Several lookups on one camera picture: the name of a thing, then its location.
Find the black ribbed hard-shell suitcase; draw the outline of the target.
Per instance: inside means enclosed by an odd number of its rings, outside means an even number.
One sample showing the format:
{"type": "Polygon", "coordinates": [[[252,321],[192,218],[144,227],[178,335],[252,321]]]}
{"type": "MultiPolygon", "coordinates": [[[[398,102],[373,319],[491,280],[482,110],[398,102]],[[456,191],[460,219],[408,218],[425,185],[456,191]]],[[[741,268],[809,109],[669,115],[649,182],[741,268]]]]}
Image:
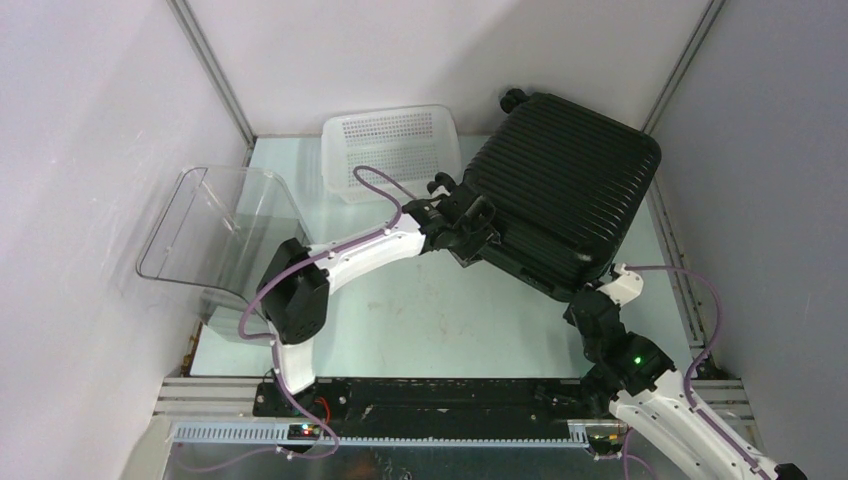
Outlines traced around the black ribbed hard-shell suitcase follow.
{"type": "Polygon", "coordinates": [[[485,261],[568,302],[613,262],[661,163],[648,134],[551,93],[513,88],[506,117],[462,174],[489,200],[485,261]]]}

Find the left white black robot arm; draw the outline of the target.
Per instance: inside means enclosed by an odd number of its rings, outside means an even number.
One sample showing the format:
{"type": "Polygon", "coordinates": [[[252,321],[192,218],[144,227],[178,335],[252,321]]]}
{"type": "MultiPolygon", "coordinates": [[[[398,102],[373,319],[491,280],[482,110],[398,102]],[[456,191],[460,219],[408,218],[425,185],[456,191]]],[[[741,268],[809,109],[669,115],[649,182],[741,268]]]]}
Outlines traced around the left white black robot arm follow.
{"type": "Polygon", "coordinates": [[[433,251],[472,262],[498,242],[495,216],[488,198],[459,185],[398,206],[386,225],[359,237],[320,247],[283,242],[257,291],[272,336],[272,370],[282,385],[278,404],[297,417],[315,406],[314,338],[324,328],[332,295],[381,267],[433,251]]]}

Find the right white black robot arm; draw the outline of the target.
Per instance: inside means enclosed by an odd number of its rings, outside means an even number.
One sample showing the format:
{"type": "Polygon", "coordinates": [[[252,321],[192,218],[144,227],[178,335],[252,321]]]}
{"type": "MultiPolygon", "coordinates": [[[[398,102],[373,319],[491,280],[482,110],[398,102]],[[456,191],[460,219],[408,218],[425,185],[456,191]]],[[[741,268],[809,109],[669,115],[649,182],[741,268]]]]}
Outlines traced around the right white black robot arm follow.
{"type": "Polygon", "coordinates": [[[802,479],[793,463],[778,463],[747,442],[694,391],[653,341],[620,319],[634,293],[586,285],[564,318],[574,326],[592,367],[580,380],[581,402],[596,418],[627,424],[691,479],[802,479]]]}

